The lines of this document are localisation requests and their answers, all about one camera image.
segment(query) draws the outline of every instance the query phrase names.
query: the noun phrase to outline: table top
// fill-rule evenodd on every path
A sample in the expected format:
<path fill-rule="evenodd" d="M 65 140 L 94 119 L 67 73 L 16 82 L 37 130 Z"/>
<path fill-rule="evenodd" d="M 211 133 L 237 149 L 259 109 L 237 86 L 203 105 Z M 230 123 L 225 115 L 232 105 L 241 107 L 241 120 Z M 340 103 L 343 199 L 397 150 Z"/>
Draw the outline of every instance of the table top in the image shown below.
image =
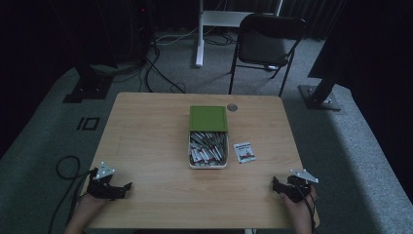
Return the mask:
<path fill-rule="evenodd" d="M 227 167 L 191 169 L 190 105 L 228 104 L 238 109 L 227 110 Z M 256 161 L 239 164 L 232 145 L 246 141 Z M 120 93 L 92 168 L 102 161 L 116 170 L 112 186 L 133 185 L 90 228 L 292 226 L 280 196 L 272 191 L 273 176 L 286 182 L 290 169 L 302 170 L 279 97 Z"/>

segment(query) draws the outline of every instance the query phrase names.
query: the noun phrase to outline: tripod base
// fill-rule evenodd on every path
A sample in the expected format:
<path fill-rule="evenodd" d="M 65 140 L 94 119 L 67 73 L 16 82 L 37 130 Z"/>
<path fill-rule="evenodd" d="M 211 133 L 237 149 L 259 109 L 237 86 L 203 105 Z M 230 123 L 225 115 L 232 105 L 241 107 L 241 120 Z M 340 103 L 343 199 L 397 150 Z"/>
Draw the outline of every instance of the tripod base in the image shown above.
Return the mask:
<path fill-rule="evenodd" d="M 333 110 L 333 111 L 341 110 L 340 105 L 337 103 L 337 100 L 332 93 L 329 94 L 328 98 L 326 98 L 325 101 L 323 101 L 322 103 L 314 102 L 312 99 L 312 96 L 316 88 L 317 86 L 308 86 L 308 85 L 298 86 L 301 96 L 305 100 L 306 106 L 308 109 Z"/>
<path fill-rule="evenodd" d="M 63 103 L 81 103 L 83 99 L 105 99 L 112 84 L 113 77 L 100 78 L 93 88 L 85 89 L 82 78 L 76 84 L 72 94 L 66 95 Z"/>

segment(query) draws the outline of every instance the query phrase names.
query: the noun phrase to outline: human hand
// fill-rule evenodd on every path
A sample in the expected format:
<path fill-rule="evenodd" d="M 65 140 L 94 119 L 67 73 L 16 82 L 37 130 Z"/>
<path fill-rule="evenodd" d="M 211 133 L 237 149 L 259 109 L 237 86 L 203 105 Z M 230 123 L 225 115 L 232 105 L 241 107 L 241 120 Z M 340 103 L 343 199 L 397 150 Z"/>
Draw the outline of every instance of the human hand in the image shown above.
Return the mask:
<path fill-rule="evenodd" d="M 297 234 L 311 234 L 313 217 L 310 214 L 309 208 L 304 200 L 294 203 L 284 193 L 280 194 L 285 203 L 286 208 L 291 216 L 295 231 Z M 311 185 L 311 193 L 307 195 L 306 199 L 310 205 L 311 213 L 314 209 L 314 199 L 317 193 L 313 185 Z"/>
<path fill-rule="evenodd" d="M 108 199 L 98 199 L 91 194 L 83 196 L 67 224 L 64 234 L 83 233 L 83 229 L 88 222 L 90 222 L 108 202 Z"/>

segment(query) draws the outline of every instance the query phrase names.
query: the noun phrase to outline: green box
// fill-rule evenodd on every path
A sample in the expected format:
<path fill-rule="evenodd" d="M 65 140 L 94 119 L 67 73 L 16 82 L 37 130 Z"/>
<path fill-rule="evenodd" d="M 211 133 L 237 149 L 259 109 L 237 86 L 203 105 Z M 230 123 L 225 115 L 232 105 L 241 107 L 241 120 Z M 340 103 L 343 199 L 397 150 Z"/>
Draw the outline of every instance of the green box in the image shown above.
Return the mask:
<path fill-rule="evenodd" d="M 228 123 L 225 106 L 190 107 L 189 166 L 223 169 L 228 159 Z"/>
<path fill-rule="evenodd" d="M 192 105 L 190 117 L 191 132 L 228 132 L 227 112 L 224 106 Z"/>

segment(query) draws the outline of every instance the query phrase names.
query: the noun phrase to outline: small circular sticker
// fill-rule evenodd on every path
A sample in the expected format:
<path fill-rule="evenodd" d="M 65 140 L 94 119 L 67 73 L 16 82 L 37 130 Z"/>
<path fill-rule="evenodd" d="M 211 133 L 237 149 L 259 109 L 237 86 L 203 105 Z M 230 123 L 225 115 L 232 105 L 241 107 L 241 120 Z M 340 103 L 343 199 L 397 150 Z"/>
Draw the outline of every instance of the small circular sticker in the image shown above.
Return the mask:
<path fill-rule="evenodd" d="M 227 109 L 228 109 L 229 111 L 234 112 L 234 111 L 237 111 L 237 110 L 238 110 L 238 107 L 237 107 L 234 103 L 231 103 L 231 104 L 228 104 L 228 105 L 227 105 Z"/>

